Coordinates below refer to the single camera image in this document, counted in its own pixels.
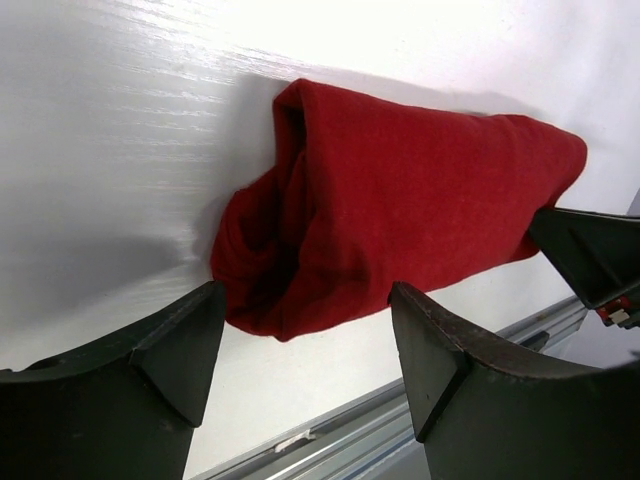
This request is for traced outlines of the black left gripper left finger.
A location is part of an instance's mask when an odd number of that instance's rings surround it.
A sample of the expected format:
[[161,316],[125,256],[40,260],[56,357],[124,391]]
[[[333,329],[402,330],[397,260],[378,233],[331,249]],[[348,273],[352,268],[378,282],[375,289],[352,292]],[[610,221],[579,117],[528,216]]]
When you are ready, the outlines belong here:
[[2,478],[182,478],[225,312],[225,289],[210,281],[87,344],[2,370]]

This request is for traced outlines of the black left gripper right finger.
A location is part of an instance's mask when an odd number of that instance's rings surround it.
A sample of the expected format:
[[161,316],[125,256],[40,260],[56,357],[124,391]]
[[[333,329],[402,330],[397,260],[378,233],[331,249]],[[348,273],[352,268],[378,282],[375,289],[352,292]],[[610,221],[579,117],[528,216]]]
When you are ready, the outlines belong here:
[[512,343],[397,282],[389,303],[416,440],[434,479],[635,479],[639,365]]

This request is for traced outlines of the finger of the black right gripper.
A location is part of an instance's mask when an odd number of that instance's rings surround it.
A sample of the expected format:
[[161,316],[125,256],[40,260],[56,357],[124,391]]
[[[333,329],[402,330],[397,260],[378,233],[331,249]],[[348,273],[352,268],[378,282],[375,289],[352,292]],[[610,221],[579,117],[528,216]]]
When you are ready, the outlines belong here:
[[528,233],[588,308],[639,306],[637,216],[543,208]]

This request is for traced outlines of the red t shirt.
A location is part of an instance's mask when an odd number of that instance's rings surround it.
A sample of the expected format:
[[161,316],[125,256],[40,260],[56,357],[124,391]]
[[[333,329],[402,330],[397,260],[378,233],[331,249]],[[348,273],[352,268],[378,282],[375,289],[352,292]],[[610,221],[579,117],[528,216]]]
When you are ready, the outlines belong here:
[[273,102],[274,166],[238,190],[212,254],[227,322],[286,342],[527,259],[535,213],[587,145],[523,115],[401,105],[299,79]]

